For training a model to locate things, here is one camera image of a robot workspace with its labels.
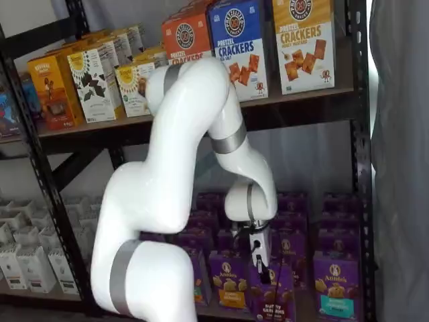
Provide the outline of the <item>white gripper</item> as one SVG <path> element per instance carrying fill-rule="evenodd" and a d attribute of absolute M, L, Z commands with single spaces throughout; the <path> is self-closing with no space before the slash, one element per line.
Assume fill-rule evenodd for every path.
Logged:
<path fill-rule="evenodd" d="M 270 283 L 269 261 L 271 258 L 271 230 L 262 229 L 250 233 L 251 258 L 262 284 Z"/>

